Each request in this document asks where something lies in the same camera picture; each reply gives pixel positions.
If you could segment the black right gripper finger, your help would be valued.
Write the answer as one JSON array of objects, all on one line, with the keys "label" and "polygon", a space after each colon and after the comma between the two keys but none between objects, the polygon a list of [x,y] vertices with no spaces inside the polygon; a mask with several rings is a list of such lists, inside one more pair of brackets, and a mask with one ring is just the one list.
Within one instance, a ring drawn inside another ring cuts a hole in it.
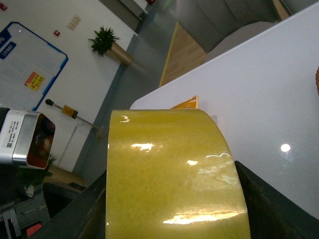
[{"label": "black right gripper finger", "polygon": [[253,239],[317,239],[319,220],[293,203],[239,161],[236,170],[243,189]]}]

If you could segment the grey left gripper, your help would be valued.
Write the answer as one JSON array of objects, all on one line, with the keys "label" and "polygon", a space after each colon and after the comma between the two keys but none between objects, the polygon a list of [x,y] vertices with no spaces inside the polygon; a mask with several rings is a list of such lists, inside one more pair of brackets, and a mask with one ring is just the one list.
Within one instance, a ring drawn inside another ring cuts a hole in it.
[{"label": "grey left gripper", "polygon": [[32,239],[104,239],[106,237],[106,172],[73,202],[51,219],[44,185],[37,186],[28,200],[0,207],[0,237],[20,239],[26,230],[45,225]]}]

